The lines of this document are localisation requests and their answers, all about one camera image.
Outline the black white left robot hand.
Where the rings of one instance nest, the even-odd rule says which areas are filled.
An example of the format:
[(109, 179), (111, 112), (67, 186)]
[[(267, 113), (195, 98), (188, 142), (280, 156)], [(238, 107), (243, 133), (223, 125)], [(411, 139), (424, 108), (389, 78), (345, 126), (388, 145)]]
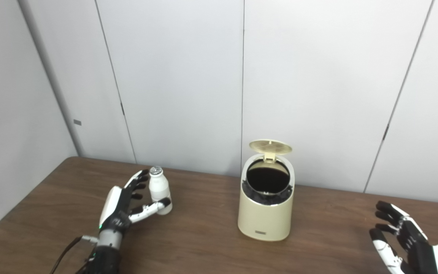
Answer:
[(124, 234), (132, 224), (158, 214), (162, 210), (172, 208), (172, 200), (169, 195), (150, 204), (129, 208), (133, 199), (140, 200), (143, 198), (141, 194), (137, 194), (135, 191), (146, 187), (144, 182), (149, 179), (148, 172), (148, 169), (140, 170), (132, 175), (124, 187), (112, 187), (101, 213), (99, 232), (111, 229)]

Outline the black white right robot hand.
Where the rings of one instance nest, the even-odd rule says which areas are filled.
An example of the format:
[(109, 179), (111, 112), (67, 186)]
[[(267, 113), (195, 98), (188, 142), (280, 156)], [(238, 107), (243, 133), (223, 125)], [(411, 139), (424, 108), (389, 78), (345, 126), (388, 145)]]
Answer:
[[(417, 222), (394, 204), (378, 201), (375, 216), (386, 221), (370, 229), (372, 243), (391, 274), (438, 274), (438, 244), (432, 245)], [(396, 237), (407, 259), (388, 243), (384, 232)]]

